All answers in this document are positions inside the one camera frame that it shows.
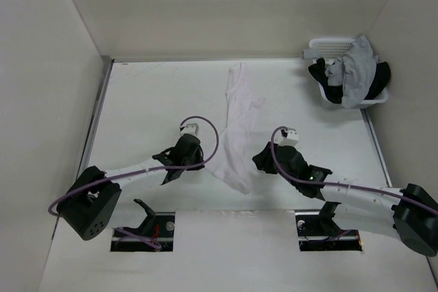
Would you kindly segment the white tank top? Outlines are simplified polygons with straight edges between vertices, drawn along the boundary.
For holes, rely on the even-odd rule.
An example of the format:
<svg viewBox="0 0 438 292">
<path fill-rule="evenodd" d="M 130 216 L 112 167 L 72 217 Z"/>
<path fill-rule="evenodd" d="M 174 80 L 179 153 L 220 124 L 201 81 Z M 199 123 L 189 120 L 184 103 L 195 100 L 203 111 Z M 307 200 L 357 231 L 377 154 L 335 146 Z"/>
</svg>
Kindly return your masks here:
<svg viewBox="0 0 438 292">
<path fill-rule="evenodd" d="M 206 169 L 230 188 L 249 194 L 253 184 L 245 164 L 245 154 L 257 118 L 265 104 L 250 90 L 250 71 L 240 63 L 229 70 L 227 89 L 227 125 L 219 137 L 219 146 Z"/>
</svg>

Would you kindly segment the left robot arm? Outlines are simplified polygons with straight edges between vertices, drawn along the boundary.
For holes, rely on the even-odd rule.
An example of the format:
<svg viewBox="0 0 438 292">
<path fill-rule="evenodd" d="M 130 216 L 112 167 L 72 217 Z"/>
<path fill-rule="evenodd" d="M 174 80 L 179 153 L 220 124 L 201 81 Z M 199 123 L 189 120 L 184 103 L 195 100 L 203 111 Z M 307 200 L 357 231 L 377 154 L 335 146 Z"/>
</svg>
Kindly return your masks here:
<svg viewBox="0 0 438 292">
<path fill-rule="evenodd" d="M 113 212 L 123 189 L 159 187 L 178 179 L 186 170 L 203 168 L 201 141 L 185 133 L 177 143 L 150 159 L 117 170 L 86 168 L 56 205 L 56 213 L 84 240 L 115 227 Z"/>
</svg>

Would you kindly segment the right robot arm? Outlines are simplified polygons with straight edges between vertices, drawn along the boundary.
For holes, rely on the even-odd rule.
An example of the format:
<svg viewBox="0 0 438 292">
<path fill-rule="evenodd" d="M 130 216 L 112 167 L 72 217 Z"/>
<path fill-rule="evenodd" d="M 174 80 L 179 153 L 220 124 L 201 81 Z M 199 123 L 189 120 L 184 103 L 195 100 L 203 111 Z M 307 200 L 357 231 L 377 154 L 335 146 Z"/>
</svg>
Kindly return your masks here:
<svg viewBox="0 0 438 292">
<path fill-rule="evenodd" d="M 437 201 L 423 187 L 328 182 L 330 169 L 308 164 L 293 146 L 271 142 L 253 162 L 259 171 L 280 175 L 303 196 L 324 202 L 317 218 L 323 233 L 364 230 L 397 239 L 418 254 L 437 255 Z"/>
</svg>

